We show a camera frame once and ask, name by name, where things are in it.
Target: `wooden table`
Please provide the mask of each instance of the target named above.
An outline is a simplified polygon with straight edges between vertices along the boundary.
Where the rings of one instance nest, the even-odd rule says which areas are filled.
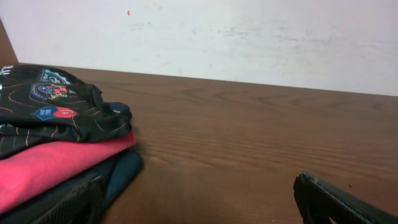
[[[139,129],[145,168],[104,223],[302,223],[302,170],[398,215],[396,97],[63,69]]]

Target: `pink fabric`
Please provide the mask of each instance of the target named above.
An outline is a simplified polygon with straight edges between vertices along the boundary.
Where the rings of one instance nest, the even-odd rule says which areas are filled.
[[[134,133],[96,143],[57,141],[0,160],[0,213],[133,146]]]

